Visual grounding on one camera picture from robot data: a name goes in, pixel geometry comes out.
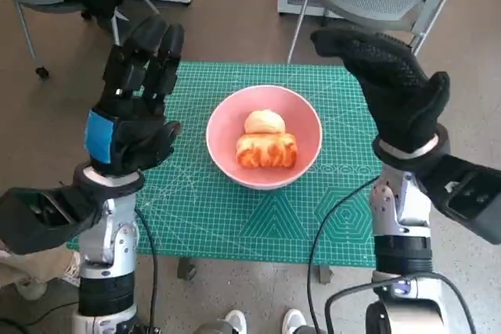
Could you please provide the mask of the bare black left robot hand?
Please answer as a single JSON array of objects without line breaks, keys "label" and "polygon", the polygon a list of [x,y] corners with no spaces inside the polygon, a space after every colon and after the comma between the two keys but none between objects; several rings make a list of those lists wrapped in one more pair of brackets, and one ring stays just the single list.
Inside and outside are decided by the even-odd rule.
[{"label": "bare black left robot hand", "polygon": [[182,125],[166,119],[165,99],[178,79],[183,42],[183,26],[155,14],[111,49],[103,93],[85,130],[85,148],[100,174],[146,171],[173,153]]}]

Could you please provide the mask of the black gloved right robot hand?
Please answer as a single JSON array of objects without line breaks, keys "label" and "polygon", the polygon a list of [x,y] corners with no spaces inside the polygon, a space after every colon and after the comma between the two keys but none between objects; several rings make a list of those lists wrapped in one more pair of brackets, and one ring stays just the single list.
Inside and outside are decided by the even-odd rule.
[{"label": "black gloved right robot hand", "polygon": [[384,142],[412,153],[434,137],[449,100],[446,72],[428,77],[408,45],[379,32],[332,27],[311,40],[319,56],[341,59],[357,79]]}]

